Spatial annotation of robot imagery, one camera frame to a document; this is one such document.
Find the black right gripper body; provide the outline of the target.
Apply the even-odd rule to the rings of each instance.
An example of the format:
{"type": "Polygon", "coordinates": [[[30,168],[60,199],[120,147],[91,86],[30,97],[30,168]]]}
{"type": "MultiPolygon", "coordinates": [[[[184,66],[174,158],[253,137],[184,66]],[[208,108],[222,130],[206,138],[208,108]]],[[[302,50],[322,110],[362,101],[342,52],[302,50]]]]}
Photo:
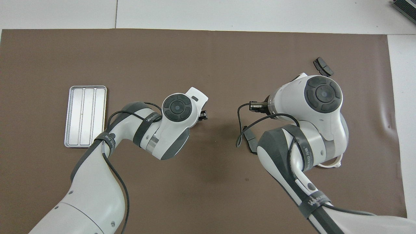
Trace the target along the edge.
{"type": "Polygon", "coordinates": [[[269,112],[268,102],[249,102],[249,111],[269,112]]]}

